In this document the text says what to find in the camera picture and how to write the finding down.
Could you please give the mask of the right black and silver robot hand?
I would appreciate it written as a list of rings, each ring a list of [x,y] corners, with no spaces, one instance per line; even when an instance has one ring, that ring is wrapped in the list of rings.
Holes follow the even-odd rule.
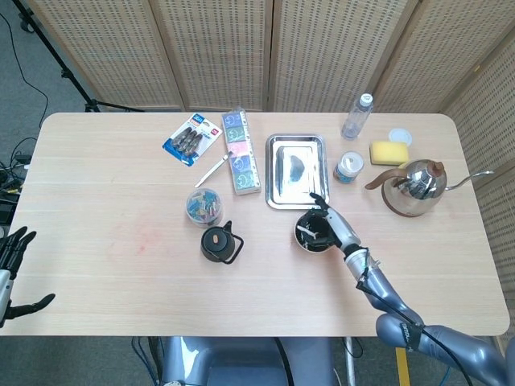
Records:
[[[361,240],[347,220],[330,207],[322,196],[312,192],[310,197],[319,208],[310,209],[305,216],[321,225],[322,230],[315,230],[313,223],[301,220],[295,226],[295,230],[300,232],[301,245],[312,248],[336,246],[346,257],[361,249]]]

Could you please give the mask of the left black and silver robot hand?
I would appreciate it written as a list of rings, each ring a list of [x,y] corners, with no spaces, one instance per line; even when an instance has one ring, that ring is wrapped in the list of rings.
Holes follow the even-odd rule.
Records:
[[[1,327],[6,320],[13,320],[22,316],[36,313],[47,307],[56,297],[48,294],[40,301],[13,306],[11,292],[14,280],[18,275],[23,262],[27,246],[34,240],[37,232],[28,232],[27,226],[21,227],[13,234],[1,239]]]

